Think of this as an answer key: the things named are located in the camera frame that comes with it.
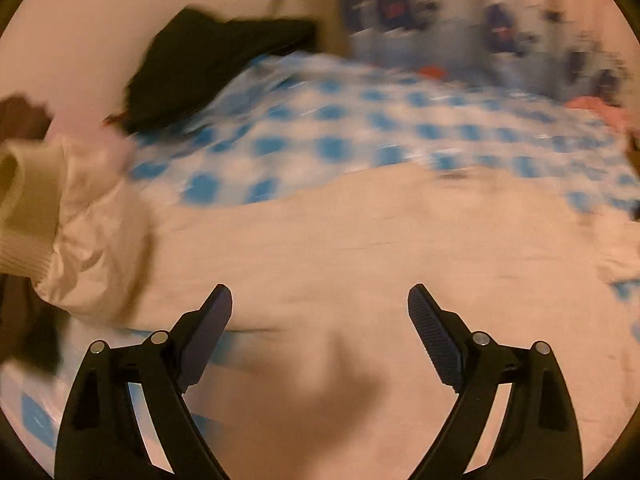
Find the pink clothes at right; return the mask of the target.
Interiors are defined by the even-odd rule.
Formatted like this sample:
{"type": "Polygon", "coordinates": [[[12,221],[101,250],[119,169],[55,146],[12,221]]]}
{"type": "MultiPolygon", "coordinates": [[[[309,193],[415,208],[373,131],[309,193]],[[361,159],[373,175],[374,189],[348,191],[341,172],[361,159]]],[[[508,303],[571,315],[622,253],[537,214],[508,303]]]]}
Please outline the pink clothes at right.
{"type": "Polygon", "coordinates": [[[631,116],[623,108],[606,104],[597,96],[578,96],[565,103],[570,110],[590,110],[602,119],[614,133],[628,133],[634,128],[631,116]]]}

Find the blue checkered bagged quilt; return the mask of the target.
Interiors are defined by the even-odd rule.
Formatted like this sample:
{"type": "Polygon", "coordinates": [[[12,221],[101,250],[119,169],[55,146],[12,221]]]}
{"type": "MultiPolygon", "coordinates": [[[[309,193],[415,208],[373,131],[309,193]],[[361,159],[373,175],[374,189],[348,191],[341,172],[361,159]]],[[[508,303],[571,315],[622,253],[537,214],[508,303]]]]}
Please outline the blue checkered bagged quilt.
{"type": "Polygon", "coordinates": [[[139,195],[162,182],[181,206],[231,208],[282,200],[355,172],[415,164],[534,179],[578,214],[622,214],[636,248],[610,285],[639,303],[639,180],[595,114],[539,96],[467,89],[329,56],[260,61],[189,125],[137,138],[139,195]]]}

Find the black garment by wall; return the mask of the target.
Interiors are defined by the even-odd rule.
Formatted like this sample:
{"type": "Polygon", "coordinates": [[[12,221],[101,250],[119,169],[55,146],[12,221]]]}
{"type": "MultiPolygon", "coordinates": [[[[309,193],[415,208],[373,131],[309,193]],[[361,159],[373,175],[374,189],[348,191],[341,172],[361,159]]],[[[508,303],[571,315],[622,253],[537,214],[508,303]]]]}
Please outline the black garment by wall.
{"type": "Polygon", "coordinates": [[[223,21],[186,6],[155,35],[122,110],[104,122],[129,134],[170,126],[206,107],[255,58],[316,52],[318,36],[311,18],[223,21]]]}

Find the white quilted jacket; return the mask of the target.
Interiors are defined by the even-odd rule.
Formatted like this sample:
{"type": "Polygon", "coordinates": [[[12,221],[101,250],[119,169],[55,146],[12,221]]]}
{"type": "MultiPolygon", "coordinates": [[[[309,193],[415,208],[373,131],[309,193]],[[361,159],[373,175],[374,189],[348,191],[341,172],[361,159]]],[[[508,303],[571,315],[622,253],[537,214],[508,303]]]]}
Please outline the white quilted jacket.
{"type": "Polygon", "coordinates": [[[142,309],[170,327],[215,285],[232,291],[228,332],[186,393],[232,478],[408,477],[456,398],[408,317],[419,283],[500,344],[550,344],[586,469],[638,404],[639,304],[610,285],[636,248],[622,214],[578,214],[502,170],[415,164],[231,208],[181,206],[162,182],[140,193],[156,244],[142,309]]]}

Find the whale pattern curtain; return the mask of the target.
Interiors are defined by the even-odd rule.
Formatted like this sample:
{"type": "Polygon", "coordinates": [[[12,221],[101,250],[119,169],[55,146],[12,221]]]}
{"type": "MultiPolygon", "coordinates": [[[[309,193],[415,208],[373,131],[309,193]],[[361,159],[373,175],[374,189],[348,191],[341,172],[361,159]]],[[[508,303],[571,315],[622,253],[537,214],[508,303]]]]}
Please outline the whale pattern curtain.
{"type": "Polygon", "coordinates": [[[623,107],[634,33],[614,0],[337,0],[352,55],[568,102],[623,107]]]}

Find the pink and brown garment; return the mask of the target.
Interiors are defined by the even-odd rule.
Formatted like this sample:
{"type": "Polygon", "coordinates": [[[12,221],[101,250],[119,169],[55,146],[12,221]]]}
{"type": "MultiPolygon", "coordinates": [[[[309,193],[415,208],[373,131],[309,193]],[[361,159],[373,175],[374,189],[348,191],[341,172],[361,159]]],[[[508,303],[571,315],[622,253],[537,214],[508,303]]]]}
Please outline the pink and brown garment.
{"type": "Polygon", "coordinates": [[[77,105],[49,110],[26,94],[1,99],[1,140],[8,139],[77,141],[99,150],[118,171],[134,162],[134,141],[102,122],[98,113],[77,105]]]}

